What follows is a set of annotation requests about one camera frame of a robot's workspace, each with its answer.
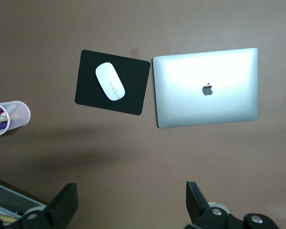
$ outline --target white mouse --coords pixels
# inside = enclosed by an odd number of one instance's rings
[[[102,63],[95,69],[95,73],[108,99],[116,101],[124,97],[125,89],[111,63]]]

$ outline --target black mouse pad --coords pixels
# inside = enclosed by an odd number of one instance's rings
[[[125,89],[124,97],[116,101],[107,97],[95,73],[96,68],[105,62],[114,66]],[[83,50],[75,102],[81,105],[140,115],[150,66],[148,61]]]

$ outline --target pen holder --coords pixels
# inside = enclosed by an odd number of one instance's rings
[[[0,103],[0,111],[1,110],[5,113],[2,114],[6,116],[6,121],[4,123],[6,124],[6,127],[0,129],[0,135],[9,130],[26,125],[31,118],[31,112],[28,106],[20,101]]]

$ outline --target laptop lid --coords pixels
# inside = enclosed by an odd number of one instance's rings
[[[257,48],[153,59],[160,128],[256,120]]]

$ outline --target metal bolt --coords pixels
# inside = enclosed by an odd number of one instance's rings
[[[251,220],[254,223],[263,223],[263,220],[259,216],[251,216]]]
[[[27,220],[31,220],[31,219],[34,219],[37,217],[37,214],[30,214],[28,217],[27,217]]]
[[[216,216],[221,216],[221,214],[222,214],[221,210],[219,210],[218,208],[214,208],[212,210],[212,213]]]

